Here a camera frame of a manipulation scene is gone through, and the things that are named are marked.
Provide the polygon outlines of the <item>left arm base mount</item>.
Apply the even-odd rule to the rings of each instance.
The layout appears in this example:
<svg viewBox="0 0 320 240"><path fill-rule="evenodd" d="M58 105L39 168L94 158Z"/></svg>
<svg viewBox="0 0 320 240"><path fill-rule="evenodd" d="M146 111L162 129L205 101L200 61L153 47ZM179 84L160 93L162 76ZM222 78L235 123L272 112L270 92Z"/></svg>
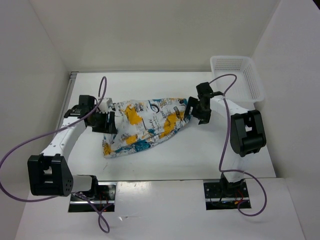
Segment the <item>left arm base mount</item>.
<svg viewBox="0 0 320 240"><path fill-rule="evenodd" d="M116 182L99 181L95 191L81 192L100 212L114 212L116 200ZM69 213L94 212L91 205L83 198L72 193L70 196Z"/></svg>

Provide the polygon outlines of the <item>patterned white yellow teal shorts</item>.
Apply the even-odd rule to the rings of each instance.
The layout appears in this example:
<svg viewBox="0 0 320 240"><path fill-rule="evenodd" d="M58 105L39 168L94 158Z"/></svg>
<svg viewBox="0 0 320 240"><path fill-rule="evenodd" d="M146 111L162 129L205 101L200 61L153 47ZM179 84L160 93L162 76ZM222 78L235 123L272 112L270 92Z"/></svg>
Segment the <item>patterned white yellow teal shorts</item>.
<svg viewBox="0 0 320 240"><path fill-rule="evenodd" d="M185 98L159 98L114 102L116 134L104 134L102 153L105 158L130 155L153 148L177 134L190 121L185 116Z"/></svg>

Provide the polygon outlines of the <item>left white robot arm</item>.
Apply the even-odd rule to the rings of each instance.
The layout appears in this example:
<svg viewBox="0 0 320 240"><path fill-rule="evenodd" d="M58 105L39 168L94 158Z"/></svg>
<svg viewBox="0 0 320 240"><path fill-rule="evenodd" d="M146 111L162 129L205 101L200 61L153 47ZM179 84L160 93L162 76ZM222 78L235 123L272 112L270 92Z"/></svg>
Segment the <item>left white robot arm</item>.
<svg viewBox="0 0 320 240"><path fill-rule="evenodd" d="M87 127L91 127L94 133L117 133L115 113L109 109L111 104L111 98L80 95L78 104L66 111L62 131L39 155L32 155L27 161L30 190L34 196L67 197L77 192L82 192L89 200L99 196L97 177L73 175L68 159Z"/></svg>

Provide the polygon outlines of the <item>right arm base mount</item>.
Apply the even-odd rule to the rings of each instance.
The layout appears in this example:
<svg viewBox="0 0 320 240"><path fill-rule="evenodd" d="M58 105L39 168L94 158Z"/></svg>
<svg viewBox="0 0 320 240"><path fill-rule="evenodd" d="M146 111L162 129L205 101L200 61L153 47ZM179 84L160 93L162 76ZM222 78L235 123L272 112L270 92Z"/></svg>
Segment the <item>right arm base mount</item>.
<svg viewBox="0 0 320 240"><path fill-rule="evenodd" d="M244 180L235 186L227 187L221 179L203 182L205 207L207 211L251 209L247 184Z"/></svg>

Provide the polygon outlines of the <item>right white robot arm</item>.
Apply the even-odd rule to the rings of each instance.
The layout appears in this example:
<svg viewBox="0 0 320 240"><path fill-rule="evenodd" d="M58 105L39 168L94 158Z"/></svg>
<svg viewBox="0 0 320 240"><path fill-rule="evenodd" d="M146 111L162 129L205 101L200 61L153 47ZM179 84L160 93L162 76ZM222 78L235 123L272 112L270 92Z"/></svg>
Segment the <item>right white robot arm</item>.
<svg viewBox="0 0 320 240"><path fill-rule="evenodd" d="M212 111L227 120L227 140L224 141L219 171L219 191L230 197L244 182L247 162L266 143L261 113L249 110L225 98L220 91L214 92L208 82L196 86L197 98L189 97L185 117L194 117L199 124L208 124Z"/></svg>

